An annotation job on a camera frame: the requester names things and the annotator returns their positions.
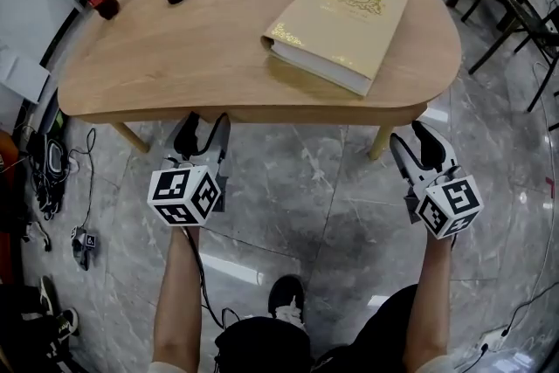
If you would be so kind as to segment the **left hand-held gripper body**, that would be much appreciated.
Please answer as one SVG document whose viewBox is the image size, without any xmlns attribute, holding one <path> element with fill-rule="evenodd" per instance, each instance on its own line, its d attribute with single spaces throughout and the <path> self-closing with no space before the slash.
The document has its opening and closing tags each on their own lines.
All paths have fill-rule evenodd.
<svg viewBox="0 0 559 373">
<path fill-rule="evenodd" d="M 200 164 L 174 156 L 151 174 L 147 204 L 168 226 L 204 227 L 224 211 L 228 169 L 204 158 Z"/>
</svg>

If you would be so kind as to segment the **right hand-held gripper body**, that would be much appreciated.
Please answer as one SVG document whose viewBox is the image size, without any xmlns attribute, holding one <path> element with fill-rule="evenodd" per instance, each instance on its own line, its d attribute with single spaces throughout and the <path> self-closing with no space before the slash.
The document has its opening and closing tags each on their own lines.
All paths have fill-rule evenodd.
<svg viewBox="0 0 559 373">
<path fill-rule="evenodd" d="M 411 222 L 423 223 L 436 239 L 466 230 L 484 208 L 475 179 L 459 165 L 411 186 L 404 201 Z"/>
</svg>

